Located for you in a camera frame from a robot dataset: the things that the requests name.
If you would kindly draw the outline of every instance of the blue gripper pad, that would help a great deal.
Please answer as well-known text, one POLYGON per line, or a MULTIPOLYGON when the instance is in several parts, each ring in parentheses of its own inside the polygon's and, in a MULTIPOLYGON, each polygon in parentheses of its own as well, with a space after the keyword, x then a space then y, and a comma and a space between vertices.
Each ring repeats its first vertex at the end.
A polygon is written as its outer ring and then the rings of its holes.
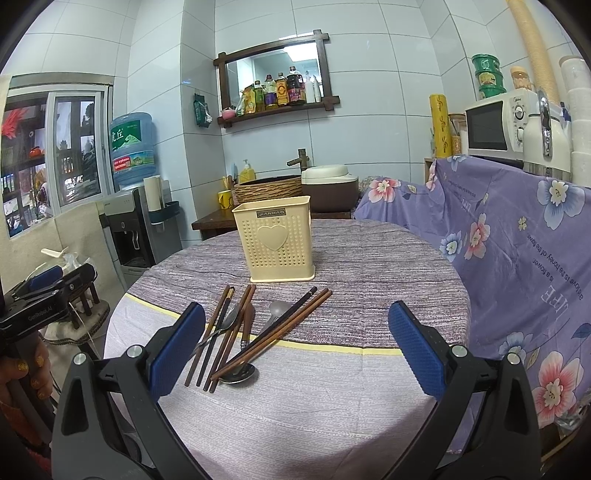
POLYGON ((192 303, 170 328, 170 337, 149 365, 148 388, 155 402, 172 392, 193 348, 201 338, 205 330, 203 307, 192 303))
POLYGON ((444 366, 421 333, 421 324, 412 313, 409 313, 410 311, 407 312, 399 302, 390 306, 390 333, 402 350, 425 395, 431 395, 440 401, 446 389, 444 366))
POLYGON ((48 287, 49 285, 52 285, 61 279, 63 276, 64 271, 59 265, 51 267, 49 270, 39 273, 39 275, 36 275, 31 280, 29 280, 29 291, 34 292, 41 288, 48 287))

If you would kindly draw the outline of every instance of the wall shelf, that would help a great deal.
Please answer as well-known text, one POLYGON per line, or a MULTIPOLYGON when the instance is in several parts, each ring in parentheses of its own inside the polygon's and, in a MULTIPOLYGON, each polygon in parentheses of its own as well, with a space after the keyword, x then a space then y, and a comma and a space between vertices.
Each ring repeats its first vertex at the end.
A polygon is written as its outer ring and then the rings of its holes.
POLYGON ((278 115, 279 113, 288 113, 288 112, 298 112, 300 110, 311 110, 313 108, 324 108, 325 110, 334 110, 335 105, 340 103, 340 99, 338 95, 330 96, 330 97, 323 97, 321 102, 315 103, 303 103, 302 105, 286 105, 280 106, 279 108, 274 108, 273 110, 265 110, 264 112, 258 113, 246 113, 241 116, 234 116, 227 120, 224 120, 221 116, 217 118, 217 122, 219 125, 223 126, 224 128, 230 128, 233 124, 237 122, 243 122, 245 120, 251 120, 254 118, 260 118, 263 116, 269 115, 278 115))

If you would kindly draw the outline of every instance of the wooden mirror frame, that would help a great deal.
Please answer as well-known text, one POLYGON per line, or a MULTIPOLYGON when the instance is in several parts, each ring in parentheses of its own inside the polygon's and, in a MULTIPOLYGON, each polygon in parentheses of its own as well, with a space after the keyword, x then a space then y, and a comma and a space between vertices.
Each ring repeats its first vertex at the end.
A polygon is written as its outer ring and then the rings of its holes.
POLYGON ((220 75, 220 95, 222 97, 222 110, 230 108, 232 106, 230 101, 230 91, 228 86, 228 73, 226 71, 226 65, 233 61, 242 60, 254 55, 266 53, 269 51, 280 50, 285 47, 291 47, 292 45, 300 45, 302 43, 316 42, 316 50, 318 51, 318 65, 320 67, 320 77, 322 78, 322 88, 324 96, 320 102, 315 103, 304 103, 302 105, 286 105, 274 108, 273 110, 265 110, 264 112, 258 113, 246 113, 241 116, 235 116, 233 118, 224 120, 221 116, 218 117, 217 122, 219 125, 223 125, 225 128, 230 128, 232 124, 236 122, 242 122, 252 118, 260 118, 262 116, 275 115, 277 113, 294 112, 298 110, 308 110, 311 108, 324 108, 325 110, 334 110, 335 105, 340 103, 338 95, 332 94, 332 88, 330 86, 329 76, 329 65, 326 60, 326 50, 324 49, 324 42, 329 39, 328 33, 322 33, 321 30, 314 30, 312 35, 306 35, 304 37, 286 38, 285 40, 276 40, 269 43, 263 43, 256 47, 245 48, 243 50, 235 51, 234 53, 227 54, 221 52, 217 55, 217 58, 213 61, 213 64, 218 67, 220 75))

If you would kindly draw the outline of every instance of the heart emblem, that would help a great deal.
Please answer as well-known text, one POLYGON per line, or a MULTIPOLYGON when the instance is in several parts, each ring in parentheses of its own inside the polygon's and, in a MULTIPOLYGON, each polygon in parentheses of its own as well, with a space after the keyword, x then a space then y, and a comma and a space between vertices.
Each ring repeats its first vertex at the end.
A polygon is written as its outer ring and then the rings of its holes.
POLYGON ((259 242, 276 252, 283 247, 285 240, 287 240, 288 232, 287 228, 283 225, 264 225, 259 227, 256 234, 258 235, 259 242))

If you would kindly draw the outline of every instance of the window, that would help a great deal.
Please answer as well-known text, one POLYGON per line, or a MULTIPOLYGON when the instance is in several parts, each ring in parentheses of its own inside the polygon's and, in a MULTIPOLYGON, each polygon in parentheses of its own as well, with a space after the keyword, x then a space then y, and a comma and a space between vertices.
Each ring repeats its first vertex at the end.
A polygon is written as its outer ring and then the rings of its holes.
POLYGON ((9 91, 0 176, 10 236, 79 202, 113 193, 105 151, 107 91, 102 85, 9 91))

